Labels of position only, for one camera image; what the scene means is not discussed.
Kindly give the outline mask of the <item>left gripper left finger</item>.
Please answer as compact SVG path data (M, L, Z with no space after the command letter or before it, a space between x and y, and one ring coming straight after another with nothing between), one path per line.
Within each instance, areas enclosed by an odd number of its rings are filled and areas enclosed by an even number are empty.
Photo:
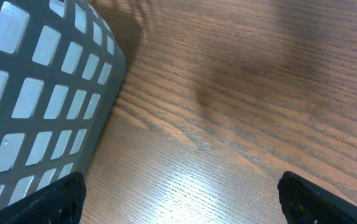
M75 171L0 210L0 224L78 224L85 197L84 176Z

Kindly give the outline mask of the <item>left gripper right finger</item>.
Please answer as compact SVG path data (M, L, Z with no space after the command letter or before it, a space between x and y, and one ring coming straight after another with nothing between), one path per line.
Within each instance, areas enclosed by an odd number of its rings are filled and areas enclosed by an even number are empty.
M357 206L286 171L277 185L279 202L288 224L357 224Z

